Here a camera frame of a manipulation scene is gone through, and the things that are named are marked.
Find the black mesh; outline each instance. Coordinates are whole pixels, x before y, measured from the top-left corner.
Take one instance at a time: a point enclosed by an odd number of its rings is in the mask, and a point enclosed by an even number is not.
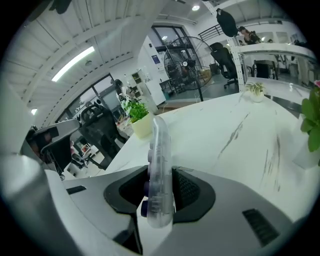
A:
[[[269,223],[269,221],[256,209],[245,210],[242,212],[245,219],[248,221],[250,227],[258,238],[262,246],[266,246],[271,241],[279,236],[276,229]]]
[[[177,171],[172,172],[172,189],[177,211],[195,202],[200,194],[198,185]]]

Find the potted plant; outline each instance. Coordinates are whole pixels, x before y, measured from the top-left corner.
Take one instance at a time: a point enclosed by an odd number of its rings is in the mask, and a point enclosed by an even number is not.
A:
[[[129,113],[131,127],[140,139],[152,132],[152,115],[144,103],[129,101],[126,103],[125,111]]]
[[[311,90],[309,99],[302,101],[303,116],[299,118],[300,129],[305,133],[304,152],[300,150],[300,157],[297,156],[294,162],[303,168],[320,166],[320,81],[314,83],[316,87]]]
[[[250,92],[250,98],[254,102],[261,102],[264,99],[264,90],[262,82],[250,82],[245,85],[246,91]]]

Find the green leaf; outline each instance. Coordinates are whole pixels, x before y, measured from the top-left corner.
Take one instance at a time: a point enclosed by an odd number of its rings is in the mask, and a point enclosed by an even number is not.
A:
[[[320,128],[313,127],[309,134],[308,148],[310,152],[316,151],[320,147]]]
[[[302,114],[305,115],[306,118],[308,118],[311,121],[315,121],[315,110],[312,107],[312,104],[310,100],[307,98],[304,98],[302,101]]]
[[[320,119],[320,102],[319,102],[319,96],[317,95],[318,88],[314,88],[309,95],[309,101],[311,102],[311,105],[314,110],[315,118],[317,120]]]
[[[307,133],[311,131],[311,129],[315,126],[316,124],[309,119],[305,118],[301,124],[301,131],[304,133]]]

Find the white desk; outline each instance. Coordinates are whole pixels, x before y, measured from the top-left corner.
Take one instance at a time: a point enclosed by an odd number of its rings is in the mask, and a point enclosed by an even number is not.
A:
[[[302,104],[303,99],[309,98],[309,89],[291,82],[260,77],[248,77],[246,84],[256,82],[263,83],[266,95],[275,96],[299,105]]]
[[[264,98],[252,103],[240,93],[160,115],[171,135],[172,164],[241,182],[296,221],[308,214],[320,188],[320,171],[288,159],[297,119]],[[99,175],[148,164],[151,135],[132,135]]]

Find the white shelf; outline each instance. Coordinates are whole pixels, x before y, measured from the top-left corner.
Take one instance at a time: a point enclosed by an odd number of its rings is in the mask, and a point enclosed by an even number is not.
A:
[[[278,97],[290,102],[302,104],[302,100],[309,98],[310,90],[300,85],[284,82],[279,80],[260,78],[260,77],[248,77],[246,84],[261,82],[265,87],[265,94]]]
[[[313,61],[317,61],[315,54],[304,47],[286,43],[258,43],[245,46],[236,46],[236,51],[240,54],[286,54],[292,56],[302,56]]]

